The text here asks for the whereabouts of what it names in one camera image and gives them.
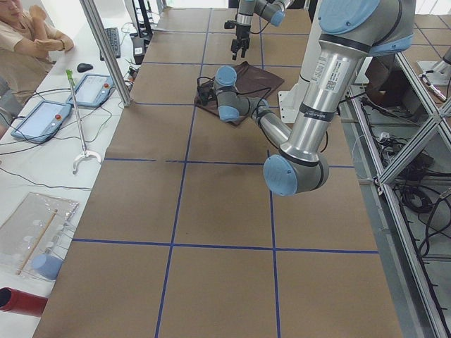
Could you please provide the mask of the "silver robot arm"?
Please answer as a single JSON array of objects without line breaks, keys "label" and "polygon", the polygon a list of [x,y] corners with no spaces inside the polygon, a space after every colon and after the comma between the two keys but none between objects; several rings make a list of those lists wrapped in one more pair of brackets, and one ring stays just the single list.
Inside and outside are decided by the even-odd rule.
[{"label": "silver robot arm", "polygon": [[396,54],[411,46],[415,7],[414,1],[323,1],[316,9],[321,53],[293,127],[264,99],[238,94],[234,68],[216,71],[219,118],[235,122],[251,117],[278,148],[264,163],[264,179],[273,193],[292,196],[326,182],[328,164],[319,147],[340,100],[366,57]]},{"label": "silver robot arm", "polygon": [[263,18],[268,23],[278,27],[285,18],[287,8],[293,3],[290,0],[249,0],[239,1],[237,13],[234,20],[224,23],[225,29],[235,29],[235,38],[232,40],[230,50],[232,59],[237,59],[237,54],[241,51],[241,58],[245,57],[250,45],[251,25],[254,14]]}]

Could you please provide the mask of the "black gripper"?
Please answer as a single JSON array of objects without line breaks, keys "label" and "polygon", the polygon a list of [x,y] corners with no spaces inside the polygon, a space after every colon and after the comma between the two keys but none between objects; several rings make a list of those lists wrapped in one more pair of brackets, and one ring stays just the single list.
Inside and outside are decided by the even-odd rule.
[{"label": "black gripper", "polygon": [[236,38],[232,41],[230,50],[232,52],[232,59],[237,59],[237,53],[241,50],[241,57],[245,57],[250,45],[250,25],[237,24],[235,29]]}]

